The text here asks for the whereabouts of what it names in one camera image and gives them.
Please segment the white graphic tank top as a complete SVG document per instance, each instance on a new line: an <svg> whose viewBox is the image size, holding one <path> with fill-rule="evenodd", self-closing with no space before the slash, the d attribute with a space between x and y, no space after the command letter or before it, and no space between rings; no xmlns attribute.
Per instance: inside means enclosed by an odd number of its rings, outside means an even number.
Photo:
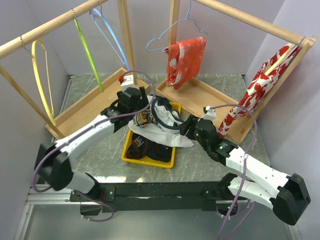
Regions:
<svg viewBox="0 0 320 240"><path fill-rule="evenodd" d="M136 114L128 128L152 142L168 147L191 148L193 142L180 134L180 125L185 121L178 110L165 97L149 95L149 108Z"/></svg>

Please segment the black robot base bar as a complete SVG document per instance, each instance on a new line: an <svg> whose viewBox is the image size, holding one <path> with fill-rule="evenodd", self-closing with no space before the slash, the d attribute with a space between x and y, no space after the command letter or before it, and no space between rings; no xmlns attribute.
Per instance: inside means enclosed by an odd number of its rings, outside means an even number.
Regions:
<svg viewBox="0 0 320 240"><path fill-rule="evenodd" d="M156 210L216 211L234 195L218 181L102 183L95 198L115 212Z"/></svg>

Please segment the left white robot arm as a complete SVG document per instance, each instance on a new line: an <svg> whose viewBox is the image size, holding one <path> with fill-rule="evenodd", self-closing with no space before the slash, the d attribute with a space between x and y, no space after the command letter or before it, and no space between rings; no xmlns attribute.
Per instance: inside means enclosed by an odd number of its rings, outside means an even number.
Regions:
<svg viewBox="0 0 320 240"><path fill-rule="evenodd" d="M150 105L144 87L129 87L117 92L117 99L84 127L58 139L53 144L39 146L32 186L42 177L50 188L81 192L88 201L100 195L100 183L88 173L73 170L72 161L101 139L128 125L137 113Z"/></svg>

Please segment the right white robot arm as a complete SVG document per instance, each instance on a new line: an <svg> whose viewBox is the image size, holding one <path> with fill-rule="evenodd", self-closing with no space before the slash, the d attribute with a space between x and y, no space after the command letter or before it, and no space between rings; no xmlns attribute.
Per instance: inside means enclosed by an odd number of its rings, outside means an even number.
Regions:
<svg viewBox="0 0 320 240"><path fill-rule="evenodd" d="M211 120L190 115L179 126L180 134L196 140L207 155L248 180L233 173L219 182L219 193L224 199L235 195L253 200L270 208L284 223L294 226L311 203L304 179L294 173L288 175L262 163L230 140L221 138Z"/></svg>

